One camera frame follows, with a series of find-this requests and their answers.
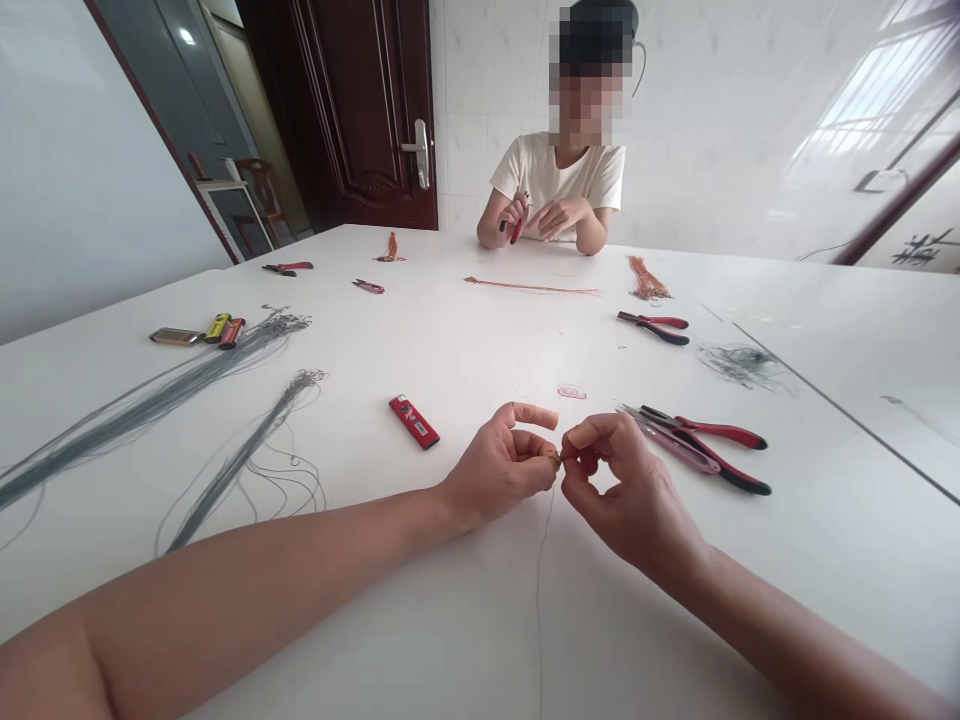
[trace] wooden chair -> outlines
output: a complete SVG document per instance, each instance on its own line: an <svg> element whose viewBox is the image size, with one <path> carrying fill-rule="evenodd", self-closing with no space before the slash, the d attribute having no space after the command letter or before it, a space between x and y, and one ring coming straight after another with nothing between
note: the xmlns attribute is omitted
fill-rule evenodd
<svg viewBox="0 0 960 720"><path fill-rule="evenodd" d="M277 201L277 195L274 192L273 165L260 158L247 158L246 160L237 160L237 172L240 177L246 180L253 190L254 196L260 201L263 208L263 219L270 232L273 234L273 242L277 247L281 247L280 233L277 230L281 222L287 223L287 231L290 237L294 237L293 230L290 229L290 223L280 209L280 203Z"/></svg>

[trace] white table leg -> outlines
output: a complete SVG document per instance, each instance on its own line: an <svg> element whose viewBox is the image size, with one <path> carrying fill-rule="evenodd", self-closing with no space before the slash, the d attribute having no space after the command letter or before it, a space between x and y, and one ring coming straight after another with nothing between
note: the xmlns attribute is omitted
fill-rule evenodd
<svg viewBox="0 0 960 720"><path fill-rule="evenodd" d="M230 248L233 250L234 255L236 255L237 262L244 262L243 253L240 252L240 248L237 246L236 241L233 239L233 234L230 232L230 230L227 229L227 224L223 221L223 216L220 214L220 211L217 209L217 206L214 204L213 198L210 197L210 193L207 190L205 190L203 187L198 187L198 189L200 190L200 197L203 198L203 201L207 204L207 208L210 210L210 214L213 215L213 221L217 224L217 227L220 228L220 232L223 233L223 236L227 239L227 243L230 245Z"/></svg>
<svg viewBox="0 0 960 720"><path fill-rule="evenodd" d="M244 185L241 189L243 190L243 194L247 196L247 202L250 203L250 209L253 210L253 216L257 219L257 222L260 223L260 229L263 231L263 236L267 239L267 245L270 246L271 250L276 250L277 248L273 244L270 233L268 233L267 229L263 226L263 219L260 217L260 213L257 212L257 206L253 204L253 198L250 197L250 191L247 189L246 185Z"/></svg>

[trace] black cable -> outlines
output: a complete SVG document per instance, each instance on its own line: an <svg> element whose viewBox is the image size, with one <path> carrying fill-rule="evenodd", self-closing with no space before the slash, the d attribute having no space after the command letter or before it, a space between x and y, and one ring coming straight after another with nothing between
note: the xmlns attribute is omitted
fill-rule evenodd
<svg viewBox="0 0 960 720"><path fill-rule="evenodd" d="M809 257L813 257L814 255L816 255L816 254L818 254L818 253L827 252L828 250L839 250L840 248L846 247L847 245L849 245L849 244L852 243L852 242L853 242L853 240L848 240L847 242L843 243L842 245L834 245L832 248L822 248L822 249L820 249L820 250L814 250L814 251L812 251L812 252L808 252L807 254L801 255L800 257L798 257L796 260L794 260L794 262L803 262L804 260L806 260L806 259L809 258Z"/></svg>
<svg viewBox="0 0 960 720"><path fill-rule="evenodd" d="M637 42L634 43L634 47L643 48L643 65L640 67L640 77L637 78L637 86L633 89L633 95L630 96L632 98L637 96L637 90L640 89L640 83L643 82L643 75L647 72L647 46L637 40Z"/></svg>

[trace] person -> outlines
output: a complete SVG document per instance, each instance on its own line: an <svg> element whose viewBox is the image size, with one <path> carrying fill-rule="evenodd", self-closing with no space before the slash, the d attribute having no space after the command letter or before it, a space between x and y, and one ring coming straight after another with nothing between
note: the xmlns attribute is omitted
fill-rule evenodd
<svg viewBox="0 0 960 720"><path fill-rule="evenodd" d="M580 0L561 15L550 72L556 132L521 135L510 145L490 178L477 223L481 245L505 247L520 224L521 237L575 239L584 255L603 249L620 209L626 156L609 144L609 114L638 24L630 0Z"/></svg>
<svg viewBox="0 0 960 720"><path fill-rule="evenodd" d="M0 717L180 717L404 563L549 490L561 464L563 494L603 542L806 716L951 714L918 680L710 546L630 417L588 417L559 454L517 422L555 429L557 415L508 403L439 485L225 532L74 600L0 647ZM603 495L589 481L601 461L619 480Z"/></svg>

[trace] white t-shirt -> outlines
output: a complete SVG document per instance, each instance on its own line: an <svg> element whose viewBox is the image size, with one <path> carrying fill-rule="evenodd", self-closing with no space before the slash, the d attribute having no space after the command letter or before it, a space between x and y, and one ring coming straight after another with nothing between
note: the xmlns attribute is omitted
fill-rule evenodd
<svg viewBox="0 0 960 720"><path fill-rule="evenodd" d="M622 145L590 147L577 162L560 170L549 133L521 135L503 156L490 184L511 200L517 192L529 193L530 217L551 200L578 195L587 198L594 209L619 210L625 157ZM567 240L575 234L576 227L572 227L557 239ZM535 227L524 226L520 235L540 239Z"/></svg>

